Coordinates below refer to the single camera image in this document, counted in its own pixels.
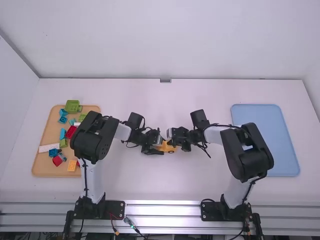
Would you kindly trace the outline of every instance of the orange block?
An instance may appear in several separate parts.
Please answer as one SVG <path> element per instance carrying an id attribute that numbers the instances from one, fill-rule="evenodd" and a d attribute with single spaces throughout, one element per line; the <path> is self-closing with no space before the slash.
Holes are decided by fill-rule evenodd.
<path id="1" fill-rule="evenodd" d="M 68 172 L 74 172 L 77 167 L 77 161 L 76 160 L 70 160 L 68 165 Z"/>

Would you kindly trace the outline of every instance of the yellow block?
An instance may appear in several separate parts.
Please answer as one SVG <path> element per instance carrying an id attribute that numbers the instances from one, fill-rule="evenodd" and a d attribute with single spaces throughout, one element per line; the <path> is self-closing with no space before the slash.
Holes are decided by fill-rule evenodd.
<path id="1" fill-rule="evenodd" d="M 170 153 L 170 154 L 173 154 L 177 150 L 177 147 L 173 147 L 171 145 L 168 145 L 167 141 L 162 141 L 162 145 L 156 146 L 155 148 L 159 151 L 163 151 L 165 153 Z"/>
<path id="2" fill-rule="evenodd" d="M 68 172 L 74 172 L 77 167 L 77 161 L 76 160 L 70 160 L 68 165 Z"/>

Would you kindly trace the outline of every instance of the building block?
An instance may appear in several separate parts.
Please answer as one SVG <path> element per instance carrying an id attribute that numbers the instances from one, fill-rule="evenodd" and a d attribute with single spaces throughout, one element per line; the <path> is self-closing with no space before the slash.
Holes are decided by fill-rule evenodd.
<path id="1" fill-rule="evenodd" d="M 53 143 L 53 144 L 49 144 L 49 145 L 43 145 L 43 146 L 39 146 L 39 153 L 45 153 L 45 152 L 49 152 L 49 150 L 51 149 L 59 149 L 60 148 L 60 143 Z"/>
<path id="2" fill-rule="evenodd" d="M 67 143 L 67 139 L 62 139 L 60 140 L 60 148 L 63 149 L 63 148 L 66 148 L 68 147 L 68 143 Z"/>
<path id="3" fill-rule="evenodd" d="M 66 156 L 65 156 L 62 152 L 59 152 L 59 153 L 58 153 L 58 157 L 61 158 L 61 160 L 62 160 L 63 162 L 67 161 Z"/>
<path id="4" fill-rule="evenodd" d="M 65 138 L 66 132 L 67 132 L 67 131 L 66 131 L 64 128 L 61 128 L 59 140 L 62 140 L 62 139 Z"/>
<path id="5" fill-rule="evenodd" d="M 70 126 L 70 128 L 68 129 L 68 131 L 66 132 L 65 134 L 65 137 L 67 139 L 71 139 L 72 138 L 72 135 L 76 132 L 77 130 L 77 127 L 76 126 Z"/>
<path id="6" fill-rule="evenodd" d="M 68 118 L 66 118 L 65 116 L 61 116 L 60 119 L 58 120 L 59 123 L 61 124 L 65 124 L 67 122 Z"/>
<path id="7" fill-rule="evenodd" d="M 81 114 L 81 115 L 79 116 L 78 122 L 79 122 L 79 123 L 82 123 L 82 121 L 85 119 L 86 116 L 87 116 L 87 114 Z"/>
<path id="8" fill-rule="evenodd" d="M 67 112 L 66 110 L 64 110 L 63 108 L 61 108 L 60 111 L 59 111 L 59 115 L 60 115 L 60 117 L 61 117 L 61 116 L 64 116 L 64 117 L 65 117 L 65 116 L 68 115 L 68 112 Z"/>
<path id="9" fill-rule="evenodd" d="M 62 163 L 62 159 L 59 156 L 55 156 L 52 159 L 53 164 L 58 167 Z"/>
<path id="10" fill-rule="evenodd" d="M 58 155 L 58 149 L 54 148 L 49 150 L 49 157 L 54 158 L 57 155 Z"/>
<path id="11" fill-rule="evenodd" d="M 70 119 L 70 120 L 69 120 L 70 126 L 73 126 L 76 121 L 77 121 L 77 120 L 76 120 L 75 118 Z"/>
<path id="12" fill-rule="evenodd" d="M 77 161 L 76 160 L 70 160 L 68 165 L 68 172 L 74 172 L 77 168 Z"/>
<path id="13" fill-rule="evenodd" d="M 64 110 L 69 114 L 76 114 L 78 112 L 79 101 L 78 100 L 68 100 L 66 101 Z"/>

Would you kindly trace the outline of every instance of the light blue mat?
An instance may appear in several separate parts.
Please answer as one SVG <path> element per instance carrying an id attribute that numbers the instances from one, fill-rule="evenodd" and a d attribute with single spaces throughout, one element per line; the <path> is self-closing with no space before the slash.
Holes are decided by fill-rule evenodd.
<path id="1" fill-rule="evenodd" d="M 294 177 L 300 173 L 297 156 L 284 116 L 274 104 L 235 104 L 231 107 L 234 125 L 255 123 L 274 159 L 268 171 L 272 177 Z"/>

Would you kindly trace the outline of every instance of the connector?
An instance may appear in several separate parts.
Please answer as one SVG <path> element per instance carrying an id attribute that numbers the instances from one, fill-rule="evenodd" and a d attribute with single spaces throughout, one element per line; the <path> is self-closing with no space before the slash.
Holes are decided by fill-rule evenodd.
<path id="1" fill-rule="evenodd" d="M 130 227 L 131 227 L 133 230 L 137 231 L 137 227 L 136 227 L 136 225 L 134 224 L 134 222 L 133 222 L 133 221 L 131 221 L 131 219 L 130 219 L 130 218 L 125 217 L 125 218 L 123 219 L 123 221 L 124 221 L 126 224 L 129 224 L 129 225 L 130 225 Z"/>
<path id="2" fill-rule="evenodd" d="M 116 236 L 118 236 L 120 233 L 118 232 L 118 230 L 115 228 L 115 227 L 112 227 L 112 229 L 113 229 L 113 231 L 114 231 L 114 234 L 116 235 Z"/>

